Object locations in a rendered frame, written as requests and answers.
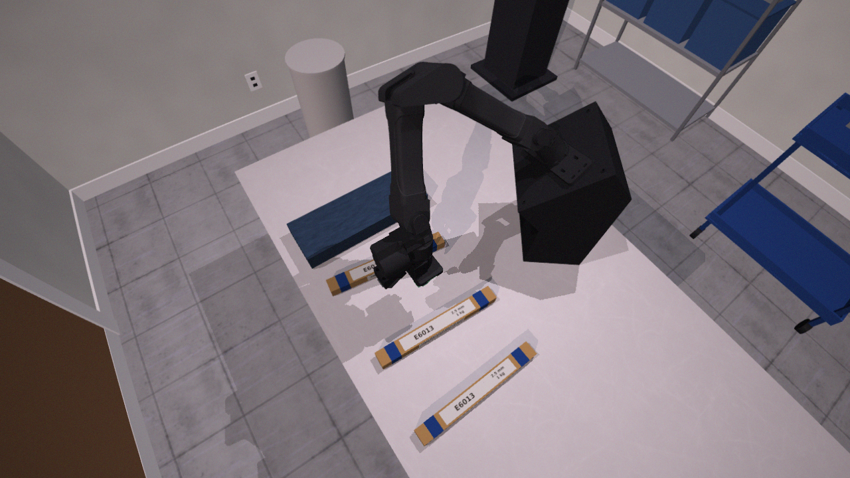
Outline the tan box with white label and blue band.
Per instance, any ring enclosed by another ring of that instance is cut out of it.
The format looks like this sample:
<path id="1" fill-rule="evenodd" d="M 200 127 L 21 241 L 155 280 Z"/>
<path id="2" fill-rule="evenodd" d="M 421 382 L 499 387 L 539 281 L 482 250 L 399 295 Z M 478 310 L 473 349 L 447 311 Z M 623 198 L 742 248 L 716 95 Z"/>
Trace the tan box with white label and blue band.
<path id="1" fill-rule="evenodd" d="M 433 234 L 433 253 L 438 249 L 444 247 L 444 239 L 440 235 L 440 233 Z M 370 279 L 376 278 L 374 269 L 375 264 L 374 260 L 369 262 L 365 262 L 364 264 L 359 264 L 359 266 L 352 268 L 351 270 L 346 270 L 341 274 L 336 276 L 332 276 L 332 278 L 327 279 L 327 284 L 330 288 L 332 296 L 337 295 L 338 293 L 342 293 L 342 291 L 347 291 L 355 287 L 356 285 L 365 283 Z"/>

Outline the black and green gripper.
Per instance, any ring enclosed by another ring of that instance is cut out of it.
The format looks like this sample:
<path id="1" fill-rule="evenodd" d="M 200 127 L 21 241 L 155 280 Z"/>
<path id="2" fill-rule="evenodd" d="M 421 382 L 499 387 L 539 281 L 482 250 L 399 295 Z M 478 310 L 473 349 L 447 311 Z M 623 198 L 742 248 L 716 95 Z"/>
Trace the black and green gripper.
<path id="1" fill-rule="evenodd" d="M 408 274 L 410 276 L 412 276 L 412 279 L 414 280 L 417 287 L 421 287 L 421 285 L 427 285 L 427 283 L 429 282 L 429 279 L 433 279 L 433 278 L 435 278 L 435 276 L 438 276 L 438 275 L 443 273 L 443 268 L 442 268 L 441 264 L 438 263 L 436 258 L 433 257 L 433 253 L 431 254 L 431 256 L 429 256 L 425 260 L 413 260 L 413 258 L 410 258 L 410 259 L 412 261 L 415 261 L 415 262 L 428 261 L 428 271 L 425 274 L 419 276 L 419 278 L 414 279 L 412 274 L 410 274 L 410 272 L 408 272 L 408 270 L 407 270 Z"/>

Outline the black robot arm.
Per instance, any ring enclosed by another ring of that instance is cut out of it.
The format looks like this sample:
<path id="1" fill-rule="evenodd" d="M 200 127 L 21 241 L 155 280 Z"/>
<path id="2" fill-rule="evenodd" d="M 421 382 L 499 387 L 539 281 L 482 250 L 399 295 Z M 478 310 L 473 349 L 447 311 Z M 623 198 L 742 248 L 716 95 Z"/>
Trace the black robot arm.
<path id="1" fill-rule="evenodd" d="M 410 258 L 425 260 L 433 253 L 430 204 L 423 181 L 424 105 L 442 103 L 491 128 L 570 186 L 593 167 L 593 161 L 566 144 L 557 130 L 480 90 L 455 64 L 417 62 L 380 86 L 379 101 L 385 104 L 390 140 L 390 215 L 400 225 L 370 247 L 377 265 L 375 276 L 384 289 L 394 287 L 406 270 L 414 279 L 425 274 L 428 261 Z"/>

